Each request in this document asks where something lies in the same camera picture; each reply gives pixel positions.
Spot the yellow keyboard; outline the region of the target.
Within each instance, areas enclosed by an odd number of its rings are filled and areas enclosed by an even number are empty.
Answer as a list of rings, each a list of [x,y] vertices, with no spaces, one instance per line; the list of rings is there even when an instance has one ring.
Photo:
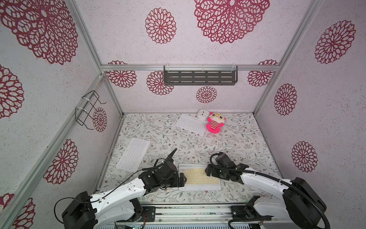
[[[207,165],[179,164],[179,172],[184,173],[187,181],[180,191],[218,191],[221,190],[221,182],[216,177],[209,177],[205,173]]]

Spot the white keyboard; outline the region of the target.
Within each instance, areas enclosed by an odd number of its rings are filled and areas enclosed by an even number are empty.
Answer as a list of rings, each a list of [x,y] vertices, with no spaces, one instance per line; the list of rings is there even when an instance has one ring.
[[[176,126],[198,135],[205,135],[207,130],[206,123],[186,114],[182,114],[179,117]]]
[[[132,138],[116,164],[117,169],[136,172],[145,157],[150,141]]]

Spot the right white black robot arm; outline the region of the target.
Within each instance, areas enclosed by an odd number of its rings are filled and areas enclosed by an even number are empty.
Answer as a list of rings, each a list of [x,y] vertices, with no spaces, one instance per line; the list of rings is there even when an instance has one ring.
[[[245,205],[232,206],[229,228],[235,222],[263,223],[272,218],[290,219],[301,229],[318,229],[321,221],[326,229],[331,227],[325,215],[326,204],[304,179],[276,178],[248,165],[237,165],[223,152],[211,155],[209,161],[207,176],[253,186],[276,197],[261,200],[260,196],[254,196]]]

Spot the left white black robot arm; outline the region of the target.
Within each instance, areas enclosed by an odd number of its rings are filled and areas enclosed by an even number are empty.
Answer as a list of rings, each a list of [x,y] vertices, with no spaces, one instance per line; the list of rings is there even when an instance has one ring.
[[[161,188],[184,187],[187,178],[170,160],[156,170],[146,170],[138,177],[108,192],[89,195],[82,192],[62,213],[66,229],[96,229],[117,221],[134,222],[143,217],[139,198]]]

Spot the pink owl plush toy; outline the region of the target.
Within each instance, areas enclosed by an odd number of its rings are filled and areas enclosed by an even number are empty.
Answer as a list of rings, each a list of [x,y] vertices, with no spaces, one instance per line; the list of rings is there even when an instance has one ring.
[[[224,126],[225,121],[226,118],[222,114],[211,112],[207,118],[208,124],[206,124],[206,128],[210,133],[218,134]]]

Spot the white keyboard back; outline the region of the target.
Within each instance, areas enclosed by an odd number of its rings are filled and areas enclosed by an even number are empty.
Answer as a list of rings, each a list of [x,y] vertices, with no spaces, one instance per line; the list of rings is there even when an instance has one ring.
[[[186,114],[182,114],[179,117],[176,126],[198,135],[205,135],[207,130],[206,123]]]

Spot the white round gadget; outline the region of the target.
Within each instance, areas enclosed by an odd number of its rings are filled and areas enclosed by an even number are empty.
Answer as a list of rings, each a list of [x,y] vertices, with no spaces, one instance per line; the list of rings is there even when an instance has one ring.
[[[205,120],[207,120],[207,118],[209,117],[209,115],[210,115],[210,112],[209,111],[204,110],[204,109],[201,109],[201,110],[198,111],[196,117],[199,120],[205,121]]]

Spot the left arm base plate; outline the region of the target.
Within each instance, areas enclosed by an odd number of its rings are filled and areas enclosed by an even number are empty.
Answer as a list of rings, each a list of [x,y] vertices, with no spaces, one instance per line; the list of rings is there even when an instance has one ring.
[[[135,222],[155,222],[155,215],[155,206],[142,206],[142,210],[137,212],[137,218]]]

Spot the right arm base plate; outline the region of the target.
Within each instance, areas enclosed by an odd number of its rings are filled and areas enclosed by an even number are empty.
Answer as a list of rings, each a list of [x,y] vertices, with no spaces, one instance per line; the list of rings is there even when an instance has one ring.
[[[271,220],[272,216],[260,215],[253,206],[249,205],[234,205],[231,206],[232,222],[250,222]]]

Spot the grey wall shelf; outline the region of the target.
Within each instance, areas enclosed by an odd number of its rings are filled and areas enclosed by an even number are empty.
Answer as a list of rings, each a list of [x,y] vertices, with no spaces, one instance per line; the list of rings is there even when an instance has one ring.
[[[238,82],[238,71],[236,67],[229,71],[178,71],[164,66],[163,80],[170,86],[233,86]]]

